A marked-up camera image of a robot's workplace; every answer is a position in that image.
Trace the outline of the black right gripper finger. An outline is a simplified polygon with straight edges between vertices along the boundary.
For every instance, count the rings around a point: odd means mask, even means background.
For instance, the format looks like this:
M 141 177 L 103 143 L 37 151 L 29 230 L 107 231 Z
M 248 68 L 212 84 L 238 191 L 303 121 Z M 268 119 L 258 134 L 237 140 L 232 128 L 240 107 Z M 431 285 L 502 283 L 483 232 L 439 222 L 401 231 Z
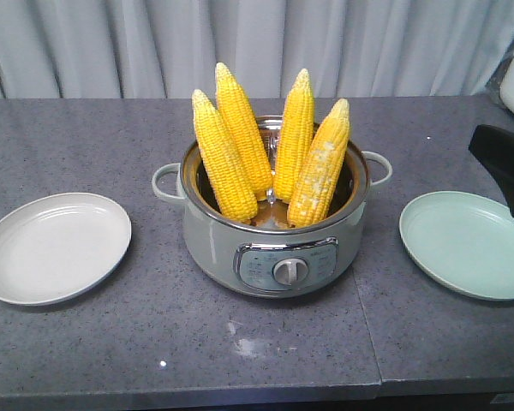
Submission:
M 495 180 L 514 217 L 514 133 L 480 124 L 472 135 L 469 151 Z

